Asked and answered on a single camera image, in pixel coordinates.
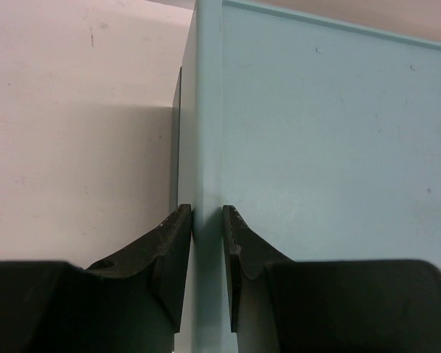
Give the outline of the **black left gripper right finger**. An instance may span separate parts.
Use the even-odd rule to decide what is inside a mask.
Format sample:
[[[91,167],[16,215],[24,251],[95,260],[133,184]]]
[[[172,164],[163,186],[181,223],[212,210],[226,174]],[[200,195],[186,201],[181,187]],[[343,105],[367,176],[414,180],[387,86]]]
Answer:
[[[441,352],[441,271],[422,260],[296,262],[222,209],[240,352]]]

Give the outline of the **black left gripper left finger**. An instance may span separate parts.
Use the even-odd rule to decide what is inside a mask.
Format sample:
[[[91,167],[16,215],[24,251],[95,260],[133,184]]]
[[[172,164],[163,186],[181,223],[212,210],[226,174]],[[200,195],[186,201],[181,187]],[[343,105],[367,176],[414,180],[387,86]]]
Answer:
[[[182,204],[89,268],[0,261],[0,352],[171,352],[190,240]]]

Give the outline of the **teal drawer box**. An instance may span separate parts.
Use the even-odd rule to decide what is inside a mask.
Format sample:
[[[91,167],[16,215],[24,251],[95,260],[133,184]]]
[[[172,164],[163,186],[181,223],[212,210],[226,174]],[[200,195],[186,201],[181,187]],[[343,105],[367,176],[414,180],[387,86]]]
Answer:
[[[221,210],[295,260],[441,270],[441,44],[250,1],[198,1],[178,203],[194,246],[178,352],[235,352]]]

